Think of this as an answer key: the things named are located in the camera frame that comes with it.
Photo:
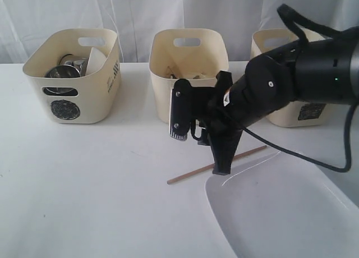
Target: cable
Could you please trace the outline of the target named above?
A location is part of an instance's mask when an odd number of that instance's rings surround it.
[[[304,156],[302,154],[299,154],[299,153],[296,153],[294,151],[288,150],[286,148],[280,147],[280,146],[278,146],[278,145],[276,145],[276,144],[262,138],[261,136],[253,133],[252,131],[248,130],[247,128],[243,127],[240,123],[238,123],[236,120],[234,120],[231,116],[229,116],[223,110],[222,110],[222,112],[229,119],[236,122],[240,126],[240,128],[242,130],[244,130],[247,134],[249,134],[252,137],[258,139],[259,141],[267,144],[268,146],[271,146],[271,147],[273,147],[273,148],[275,148],[275,149],[277,149],[279,151],[282,151],[282,152],[284,152],[286,154],[293,155],[295,157],[303,159],[303,160],[305,160],[307,162],[319,165],[319,166],[324,167],[324,168],[328,168],[329,170],[339,172],[339,173],[345,173],[345,172],[348,172],[352,167],[352,150],[351,150],[351,142],[350,142],[350,129],[351,129],[351,125],[352,125],[353,116],[355,114],[355,110],[356,110],[358,105],[359,105],[359,100],[357,100],[355,104],[350,106],[350,108],[349,108],[349,110],[347,112],[346,121],[345,121],[345,124],[344,124],[344,154],[345,154],[345,157],[346,157],[346,164],[345,164],[345,166],[343,168],[335,167],[333,165],[323,163],[321,161],[309,158],[309,157]]]

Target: white backdrop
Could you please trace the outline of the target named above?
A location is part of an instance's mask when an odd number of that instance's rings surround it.
[[[358,0],[0,0],[0,63],[22,63],[52,33],[105,27],[119,33],[125,62],[147,62],[154,35],[169,28],[220,32],[229,59],[249,58],[251,35],[284,27],[286,3],[305,16],[343,30],[359,25]]]

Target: wooden stick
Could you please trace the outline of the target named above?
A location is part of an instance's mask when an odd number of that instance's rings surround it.
[[[247,157],[251,154],[254,154],[254,153],[257,153],[258,151],[261,151],[261,150],[264,150],[265,148],[267,148],[266,145],[262,146],[262,147],[259,147],[259,148],[255,148],[255,149],[252,149],[252,150],[249,150],[249,151],[246,151],[244,153],[240,153],[240,154],[237,154],[236,156],[233,157],[233,161],[235,160],[238,160],[238,159],[241,159],[241,158],[244,158],[244,157]],[[207,165],[205,167],[202,167],[200,169],[197,169],[197,170],[193,170],[191,172],[188,172],[186,174],[183,174],[181,176],[178,176],[176,178],[172,178],[170,180],[167,181],[167,184],[170,185],[170,184],[174,184],[178,181],[181,181],[183,179],[186,179],[186,178],[189,178],[189,177],[192,177],[194,175],[197,175],[201,172],[204,172],[204,171],[207,171],[207,170],[210,170],[210,169],[213,169],[214,167],[214,164],[210,164],[210,165]]]

